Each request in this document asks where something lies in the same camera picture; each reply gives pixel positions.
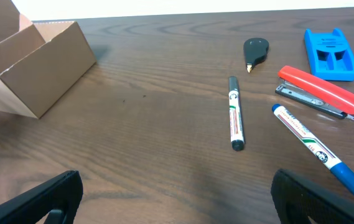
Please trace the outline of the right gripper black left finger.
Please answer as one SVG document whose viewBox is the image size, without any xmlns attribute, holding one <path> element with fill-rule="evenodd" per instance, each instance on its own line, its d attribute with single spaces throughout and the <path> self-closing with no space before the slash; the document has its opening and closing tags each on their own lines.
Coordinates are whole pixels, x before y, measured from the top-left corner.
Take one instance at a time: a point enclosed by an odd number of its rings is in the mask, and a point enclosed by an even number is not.
<svg viewBox="0 0 354 224">
<path fill-rule="evenodd" d="M 0 223 L 73 223 L 83 197 L 77 170 L 68 170 L 0 204 Z"/>
</svg>

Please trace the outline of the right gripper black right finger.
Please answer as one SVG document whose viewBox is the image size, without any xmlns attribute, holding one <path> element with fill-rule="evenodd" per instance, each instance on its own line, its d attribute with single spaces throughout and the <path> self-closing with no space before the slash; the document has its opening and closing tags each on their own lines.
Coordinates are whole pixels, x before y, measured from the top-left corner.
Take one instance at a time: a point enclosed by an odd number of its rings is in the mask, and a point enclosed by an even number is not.
<svg viewBox="0 0 354 224">
<path fill-rule="evenodd" d="M 354 203 L 289 170 L 275 173 L 271 196 L 282 224 L 354 223 Z"/>
</svg>

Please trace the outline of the red stapler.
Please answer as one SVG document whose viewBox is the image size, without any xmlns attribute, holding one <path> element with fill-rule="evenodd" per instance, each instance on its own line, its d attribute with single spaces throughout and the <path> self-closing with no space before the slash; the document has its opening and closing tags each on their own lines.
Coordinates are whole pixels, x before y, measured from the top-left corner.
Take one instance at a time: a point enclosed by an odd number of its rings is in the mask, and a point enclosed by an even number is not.
<svg viewBox="0 0 354 224">
<path fill-rule="evenodd" d="M 291 66 L 278 72 L 275 92 L 337 119 L 354 120 L 354 93 Z"/>
</svg>

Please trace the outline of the blue plastic holder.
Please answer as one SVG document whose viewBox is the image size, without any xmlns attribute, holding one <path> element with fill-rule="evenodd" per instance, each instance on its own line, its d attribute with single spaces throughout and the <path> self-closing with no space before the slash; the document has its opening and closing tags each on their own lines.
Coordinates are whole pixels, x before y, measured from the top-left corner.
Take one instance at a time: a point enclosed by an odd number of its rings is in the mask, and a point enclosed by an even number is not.
<svg viewBox="0 0 354 224">
<path fill-rule="evenodd" d="M 311 74 L 327 81 L 354 81 L 354 54 L 344 33 L 305 30 L 304 42 Z"/>
</svg>

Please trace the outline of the black correction tape dispenser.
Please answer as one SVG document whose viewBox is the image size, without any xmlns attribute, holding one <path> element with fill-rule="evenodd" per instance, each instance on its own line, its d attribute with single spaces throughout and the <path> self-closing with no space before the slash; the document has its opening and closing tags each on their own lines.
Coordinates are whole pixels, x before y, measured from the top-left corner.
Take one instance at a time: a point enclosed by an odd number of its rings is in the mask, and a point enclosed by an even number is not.
<svg viewBox="0 0 354 224">
<path fill-rule="evenodd" d="M 260 63 L 263 63 L 269 51 L 269 42 L 260 37 L 250 38 L 243 44 L 246 69 L 248 73 Z"/>
</svg>

